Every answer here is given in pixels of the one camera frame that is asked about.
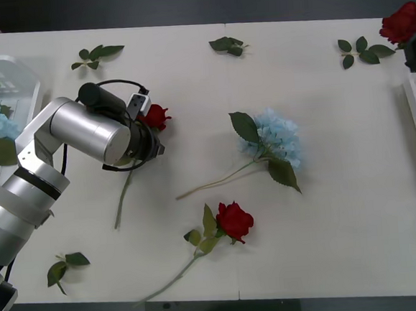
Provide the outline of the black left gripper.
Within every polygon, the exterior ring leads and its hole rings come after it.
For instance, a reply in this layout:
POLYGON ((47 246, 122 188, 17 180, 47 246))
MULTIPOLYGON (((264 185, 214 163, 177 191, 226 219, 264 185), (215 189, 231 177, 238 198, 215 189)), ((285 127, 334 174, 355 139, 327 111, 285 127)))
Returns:
POLYGON ((143 146, 142 152, 142 161, 143 163, 148 162, 149 160, 155 158, 156 156, 161 156, 165 152, 165 147, 163 144, 158 142, 156 134, 151 128, 144 122, 142 122, 142 137, 141 142, 143 146))

